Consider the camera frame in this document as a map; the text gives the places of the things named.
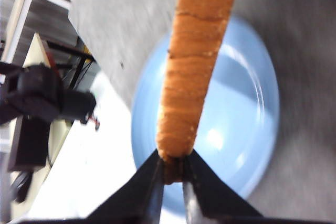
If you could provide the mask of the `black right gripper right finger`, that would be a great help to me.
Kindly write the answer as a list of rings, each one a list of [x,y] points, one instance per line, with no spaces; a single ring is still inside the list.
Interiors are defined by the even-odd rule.
[[[262,214],[226,185],[197,151],[183,161],[187,220],[253,220]]]

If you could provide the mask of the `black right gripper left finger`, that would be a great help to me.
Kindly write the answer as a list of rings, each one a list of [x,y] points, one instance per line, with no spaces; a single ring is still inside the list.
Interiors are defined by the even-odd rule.
[[[163,189],[163,161],[154,151],[131,179],[87,219],[160,220]]]

